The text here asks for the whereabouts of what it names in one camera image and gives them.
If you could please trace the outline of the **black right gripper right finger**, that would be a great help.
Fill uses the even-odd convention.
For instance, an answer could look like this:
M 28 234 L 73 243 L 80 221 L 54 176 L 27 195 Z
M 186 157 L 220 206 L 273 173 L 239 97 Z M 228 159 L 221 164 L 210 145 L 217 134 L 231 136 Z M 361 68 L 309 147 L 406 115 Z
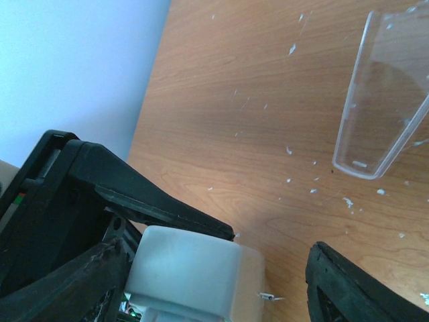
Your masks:
M 306 264 L 311 321 L 427 321 L 428 312 L 401 297 L 318 241 Z

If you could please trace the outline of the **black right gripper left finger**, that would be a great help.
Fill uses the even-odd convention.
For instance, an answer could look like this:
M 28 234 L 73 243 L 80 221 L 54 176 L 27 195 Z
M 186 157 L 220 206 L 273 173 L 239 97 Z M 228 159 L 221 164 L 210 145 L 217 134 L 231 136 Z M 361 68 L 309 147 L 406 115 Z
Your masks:
M 127 254 L 113 238 L 1 298 L 1 320 L 116 321 L 126 279 Z

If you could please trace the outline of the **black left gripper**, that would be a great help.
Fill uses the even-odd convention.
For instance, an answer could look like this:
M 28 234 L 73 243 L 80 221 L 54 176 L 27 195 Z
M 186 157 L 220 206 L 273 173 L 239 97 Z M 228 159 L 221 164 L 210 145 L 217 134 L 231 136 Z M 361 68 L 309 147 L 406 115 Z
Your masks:
M 235 238 L 230 225 L 170 196 L 106 147 L 70 132 L 47 131 L 1 197 L 1 296 L 106 240 L 121 255 L 112 287 L 123 290 L 129 220 Z

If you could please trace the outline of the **white metronome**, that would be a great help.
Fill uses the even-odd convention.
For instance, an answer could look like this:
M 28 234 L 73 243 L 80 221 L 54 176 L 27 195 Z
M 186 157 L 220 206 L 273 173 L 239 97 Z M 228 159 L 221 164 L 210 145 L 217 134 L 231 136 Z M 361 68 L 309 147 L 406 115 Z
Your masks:
M 145 229 L 125 294 L 142 321 L 267 321 L 264 309 L 282 299 L 257 250 L 161 226 Z

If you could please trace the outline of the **clear plastic metronome cover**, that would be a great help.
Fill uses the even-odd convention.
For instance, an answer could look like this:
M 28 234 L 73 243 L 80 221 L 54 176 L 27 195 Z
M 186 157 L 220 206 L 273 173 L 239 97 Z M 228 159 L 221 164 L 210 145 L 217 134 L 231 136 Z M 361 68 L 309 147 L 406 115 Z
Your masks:
M 382 177 L 428 113 L 428 2 L 367 17 L 332 164 Z

